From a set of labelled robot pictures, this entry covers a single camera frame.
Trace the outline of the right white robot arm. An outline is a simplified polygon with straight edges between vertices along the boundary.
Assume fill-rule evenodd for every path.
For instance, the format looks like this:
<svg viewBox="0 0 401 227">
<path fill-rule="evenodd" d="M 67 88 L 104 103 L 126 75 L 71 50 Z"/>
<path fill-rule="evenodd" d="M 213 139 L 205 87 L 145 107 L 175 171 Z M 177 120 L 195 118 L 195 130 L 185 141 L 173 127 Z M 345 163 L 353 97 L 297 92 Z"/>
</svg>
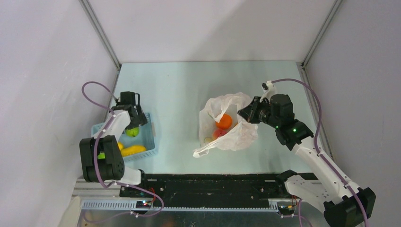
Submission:
<svg viewBox="0 0 401 227">
<path fill-rule="evenodd" d="M 300 157 L 320 184 L 310 183 L 300 174 L 287 170 L 278 175 L 275 192 L 279 197 L 294 195 L 319 210 L 331 227 L 368 225 L 376 195 L 352 181 L 314 141 L 316 137 L 295 118 L 288 95 L 271 98 L 255 96 L 238 115 L 248 123 L 264 123 L 275 129 L 278 141 Z"/>
</svg>

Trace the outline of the white plastic bag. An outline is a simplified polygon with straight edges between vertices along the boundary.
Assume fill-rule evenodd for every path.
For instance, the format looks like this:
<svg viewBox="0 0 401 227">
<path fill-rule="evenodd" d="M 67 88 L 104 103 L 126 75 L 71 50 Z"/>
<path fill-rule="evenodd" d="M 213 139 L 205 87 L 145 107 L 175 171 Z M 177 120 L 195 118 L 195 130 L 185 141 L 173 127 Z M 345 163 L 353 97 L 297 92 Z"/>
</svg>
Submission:
<svg viewBox="0 0 401 227">
<path fill-rule="evenodd" d="M 193 151 L 193 157 L 207 155 L 212 148 L 237 151 L 248 148 L 258 139 L 258 126 L 246 122 L 237 114 L 238 110 L 246 107 L 251 98 L 242 93 L 227 94 L 209 99 L 199 112 L 199 141 L 200 147 Z M 216 123 L 223 120 L 224 114 L 232 119 L 232 124 L 225 135 L 213 138 L 217 130 Z"/>
</svg>

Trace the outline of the fake orange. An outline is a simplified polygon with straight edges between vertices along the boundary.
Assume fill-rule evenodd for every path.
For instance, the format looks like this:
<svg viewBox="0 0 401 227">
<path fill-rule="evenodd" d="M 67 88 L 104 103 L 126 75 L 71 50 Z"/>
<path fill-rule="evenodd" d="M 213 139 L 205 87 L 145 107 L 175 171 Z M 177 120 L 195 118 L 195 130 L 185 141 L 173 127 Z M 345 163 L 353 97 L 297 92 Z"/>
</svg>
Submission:
<svg viewBox="0 0 401 227">
<path fill-rule="evenodd" d="M 231 116 L 228 114 L 223 114 L 220 121 L 215 122 L 215 126 L 218 129 L 222 129 L 222 130 L 229 130 L 229 129 L 231 129 L 232 125 L 233 125 L 233 120 L 232 120 Z"/>
</svg>

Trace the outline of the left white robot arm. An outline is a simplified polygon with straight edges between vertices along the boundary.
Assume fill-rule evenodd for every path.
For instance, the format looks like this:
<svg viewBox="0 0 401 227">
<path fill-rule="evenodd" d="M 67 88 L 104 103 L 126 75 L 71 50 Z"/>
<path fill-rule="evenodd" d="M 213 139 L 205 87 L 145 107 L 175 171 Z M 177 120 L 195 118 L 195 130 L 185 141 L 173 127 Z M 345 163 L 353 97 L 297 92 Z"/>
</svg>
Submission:
<svg viewBox="0 0 401 227">
<path fill-rule="evenodd" d="M 97 133 L 79 143 L 84 179 L 105 188 L 113 183 L 131 185 L 131 191 L 138 197 L 146 196 L 149 183 L 142 179 L 143 171 L 125 166 L 118 141 L 125 130 L 147 122 L 140 106 L 140 94 L 122 92 Z"/>
</svg>

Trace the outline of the fake peach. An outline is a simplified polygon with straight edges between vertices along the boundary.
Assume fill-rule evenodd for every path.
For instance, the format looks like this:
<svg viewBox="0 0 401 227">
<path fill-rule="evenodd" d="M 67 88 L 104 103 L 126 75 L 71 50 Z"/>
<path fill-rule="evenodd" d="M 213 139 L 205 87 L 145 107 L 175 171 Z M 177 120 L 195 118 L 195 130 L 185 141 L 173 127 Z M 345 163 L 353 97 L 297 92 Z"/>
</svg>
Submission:
<svg viewBox="0 0 401 227">
<path fill-rule="evenodd" d="M 213 131 L 213 133 L 212 133 L 212 135 L 211 135 L 211 138 L 212 138 L 213 140 L 216 140 L 216 139 L 218 139 L 219 137 L 222 137 L 222 136 L 224 136 L 224 135 L 226 135 L 226 134 L 227 134 L 227 131 L 226 131 L 226 130 L 217 128 L 217 129 L 215 129 L 215 130 Z"/>
</svg>

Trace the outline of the fake green fruit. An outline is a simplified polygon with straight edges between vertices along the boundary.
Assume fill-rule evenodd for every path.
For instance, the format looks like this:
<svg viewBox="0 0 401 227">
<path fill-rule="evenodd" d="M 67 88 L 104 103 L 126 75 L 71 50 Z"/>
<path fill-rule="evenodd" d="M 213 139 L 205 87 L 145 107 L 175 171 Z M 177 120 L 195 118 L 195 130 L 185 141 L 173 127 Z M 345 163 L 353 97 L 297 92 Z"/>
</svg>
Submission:
<svg viewBox="0 0 401 227">
<path fill-rule="evenodd" d="M 128 137 L 137 137 L 139 135 L 139 127 L 135 127 L 135 128 L 131 128 L 131 129 L 126 129 L 125 130 L 125 134 Z"/>
</svg>

